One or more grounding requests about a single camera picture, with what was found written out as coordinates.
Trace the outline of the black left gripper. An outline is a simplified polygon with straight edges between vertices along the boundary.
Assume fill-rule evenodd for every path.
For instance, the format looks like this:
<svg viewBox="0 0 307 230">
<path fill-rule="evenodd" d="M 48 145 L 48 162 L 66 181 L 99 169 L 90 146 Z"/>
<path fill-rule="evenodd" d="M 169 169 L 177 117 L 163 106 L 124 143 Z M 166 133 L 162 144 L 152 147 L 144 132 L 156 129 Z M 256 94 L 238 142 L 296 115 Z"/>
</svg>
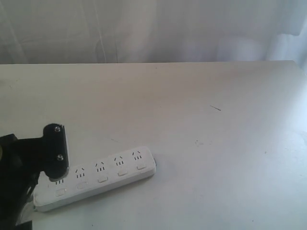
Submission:
<svg viewBox="0 0 307 230">
<path fill-rule="evenodd" d="M 0 138 L 0 228 L 14 229 L 44 168 L 46 135 L 18 139 L 14 134 Z"/>
</svg>

